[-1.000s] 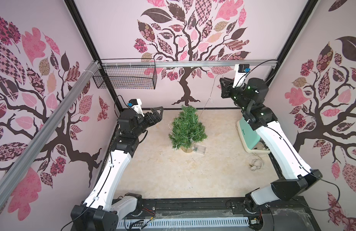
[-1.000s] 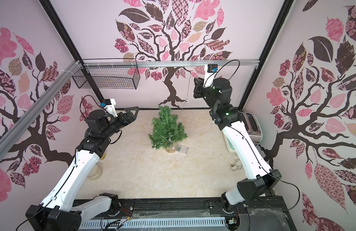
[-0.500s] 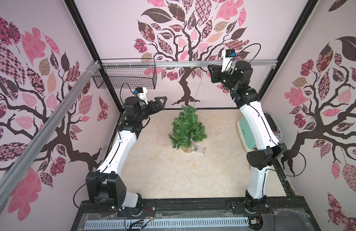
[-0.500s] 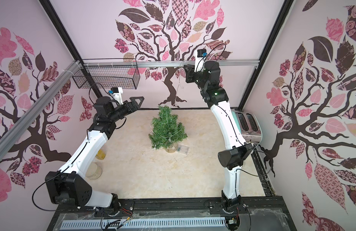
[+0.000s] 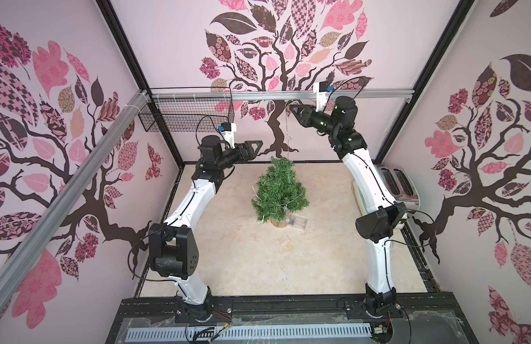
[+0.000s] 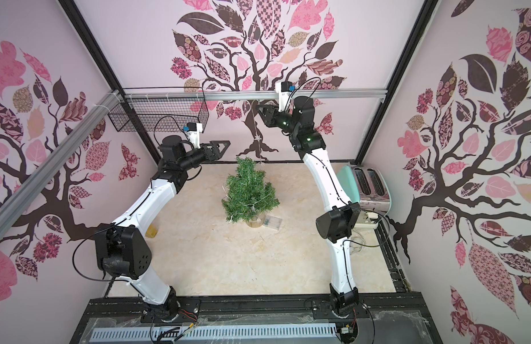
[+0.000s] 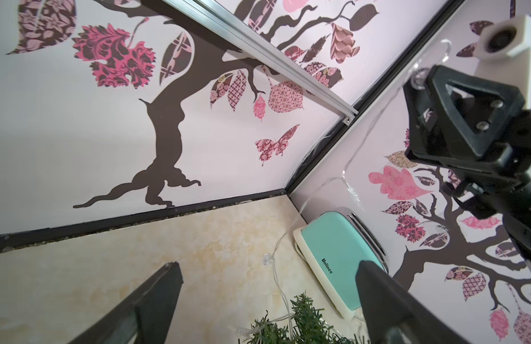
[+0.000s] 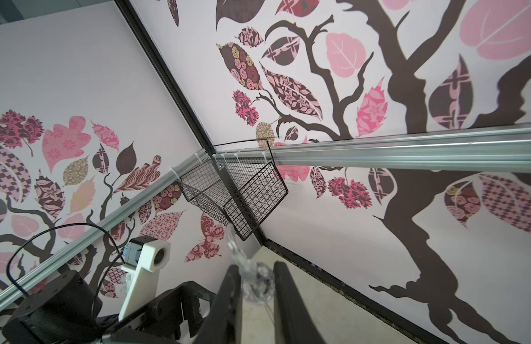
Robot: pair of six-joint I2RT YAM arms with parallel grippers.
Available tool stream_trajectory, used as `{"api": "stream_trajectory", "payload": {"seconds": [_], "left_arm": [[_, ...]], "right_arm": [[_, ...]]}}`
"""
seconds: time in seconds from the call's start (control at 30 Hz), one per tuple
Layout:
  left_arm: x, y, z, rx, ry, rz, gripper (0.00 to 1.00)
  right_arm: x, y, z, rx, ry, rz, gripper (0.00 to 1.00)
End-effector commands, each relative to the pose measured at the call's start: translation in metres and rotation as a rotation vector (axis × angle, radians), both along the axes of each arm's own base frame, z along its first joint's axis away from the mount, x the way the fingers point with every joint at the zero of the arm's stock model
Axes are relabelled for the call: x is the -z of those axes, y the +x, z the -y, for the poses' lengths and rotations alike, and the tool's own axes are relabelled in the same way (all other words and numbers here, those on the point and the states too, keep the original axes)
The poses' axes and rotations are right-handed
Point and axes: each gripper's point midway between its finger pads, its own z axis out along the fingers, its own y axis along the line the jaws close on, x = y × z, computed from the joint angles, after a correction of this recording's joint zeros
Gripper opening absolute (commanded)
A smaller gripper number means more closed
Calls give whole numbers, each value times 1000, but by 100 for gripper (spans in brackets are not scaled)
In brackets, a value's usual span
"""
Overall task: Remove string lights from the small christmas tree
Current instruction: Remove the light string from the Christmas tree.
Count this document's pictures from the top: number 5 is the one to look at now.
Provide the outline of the small green christmas tree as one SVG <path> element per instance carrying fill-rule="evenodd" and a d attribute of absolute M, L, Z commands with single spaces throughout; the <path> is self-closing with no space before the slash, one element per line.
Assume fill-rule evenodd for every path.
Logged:
<path fill-rule="evenodd" d="M 252 199 L 258 222 L 280 224 L 309 207 L 307 189 L 297 179 L 294 166 L 287 158 L 272 158 L 267 171 L 259 177 Z"/>

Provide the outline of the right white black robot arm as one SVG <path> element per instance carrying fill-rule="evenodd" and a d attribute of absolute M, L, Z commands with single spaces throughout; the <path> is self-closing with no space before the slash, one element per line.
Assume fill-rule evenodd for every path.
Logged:
<path fill-rule="evenodd" d="M 324 112 L 336 91 L 326 82 L 314 83 L 316 108 L 309 105 L 289 108 L 304 128 L 314 128 L 328 137 L 330 146 L 354 177 L 364 209 L 355 225 L 367 248 L 364 309 L 370 317 L 381 318 L 389 307 L 397 304 L 390 259 L 394 230 L 415 212 L 391 195 L 374 167 L 363 136 L 354 129 L 358 113 L 355 98 L 338 96 L 331 113 Z"/>

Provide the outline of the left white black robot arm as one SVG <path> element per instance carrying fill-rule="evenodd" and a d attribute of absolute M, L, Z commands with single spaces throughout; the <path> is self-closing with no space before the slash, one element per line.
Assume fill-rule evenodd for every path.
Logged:
<path fill-rule="evenodd" d="M 197 271 L 199 250 L 193 230 L 208 203 L 216 196 L 228 176 L 226 169 L 236 163 L 257 158 L 261 140 L 235 143 L 237 127 L 224 122 L 213 125 L 214 135 L 198 142 L 200 158 L 192 174 L 192 185 L 176 211 L 164 222 L 152 224 L 145 236 L 149 243 L 149 266 L 160 279 L 172 282 L 181 292 L 183 312 L 188 318 L 204 323 L 213 315 L 212 291 Z"/>

